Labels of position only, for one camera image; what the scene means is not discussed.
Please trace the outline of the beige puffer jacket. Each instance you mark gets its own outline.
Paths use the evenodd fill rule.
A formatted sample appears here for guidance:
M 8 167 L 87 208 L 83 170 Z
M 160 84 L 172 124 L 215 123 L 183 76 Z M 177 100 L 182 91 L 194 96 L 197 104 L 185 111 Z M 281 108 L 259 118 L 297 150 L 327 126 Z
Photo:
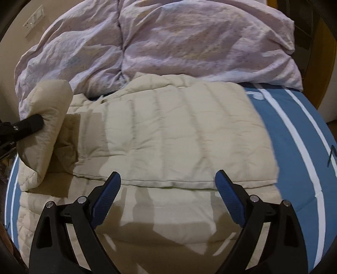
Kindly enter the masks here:
M 20 116 L 43 129 L 18 144 L 18 245 L 29 261 L 45 204 L 74 202 L 112 172 L 121 188 L 96 234 L 122 273 L 214 273 L 237 239 L 217 171 L 279 202 L 269 134 L 244 89 L 186 75 L 138 73 L 91 101 L 65 80 L 39 82 Z

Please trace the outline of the blue white striped bed sheet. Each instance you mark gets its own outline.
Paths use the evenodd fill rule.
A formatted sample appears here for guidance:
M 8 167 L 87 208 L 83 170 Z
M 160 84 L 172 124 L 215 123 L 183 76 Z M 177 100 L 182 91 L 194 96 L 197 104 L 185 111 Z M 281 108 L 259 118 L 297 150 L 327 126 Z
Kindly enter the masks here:
M 264 201 L 288 199 L 298 217 L 310 273 L 324 267 L 336 238 L 336 141 L 300 92 L 267 84 L 244 89 L 269 133 L 277 164 L 274 185 L 252 188 Z M 5 201 L 5 225 L 28 258 L 41 208 L 48 200 L 70 203 L 102 180 L 64 173 L 30 193 L 18 183 L 15 163 Z M 145 188 L 123 185 L 97 234 L 122 273 L 214 273 L 234 245 L 234 224 L 215 189 Z

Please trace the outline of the pink floral duvet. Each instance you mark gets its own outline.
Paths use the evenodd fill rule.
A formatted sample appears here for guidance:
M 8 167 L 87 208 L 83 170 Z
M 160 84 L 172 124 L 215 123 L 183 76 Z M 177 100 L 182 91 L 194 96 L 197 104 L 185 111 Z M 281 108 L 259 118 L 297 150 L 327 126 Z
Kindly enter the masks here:
M 41 81 L 88 98 L 136 73 L 302 90 L 294 22 L 257 1 L 83 1 L 57 18 L 14 70 L 18 109 Z

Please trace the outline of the white wall switch plate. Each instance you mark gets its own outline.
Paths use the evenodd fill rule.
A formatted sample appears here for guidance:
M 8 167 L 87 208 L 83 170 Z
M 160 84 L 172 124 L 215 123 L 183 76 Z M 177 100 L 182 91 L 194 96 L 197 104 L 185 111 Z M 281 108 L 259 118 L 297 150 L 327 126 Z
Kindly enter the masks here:
M 43 5 L 40 5 L 23 24 L 22 27 L 24 36 L 27 37 L 32 31 L 32 29 L 35 28 L 36 25 L 39 24 L 40 21 L 43 20 L 45 16 L 46 16 L 45 7 Z

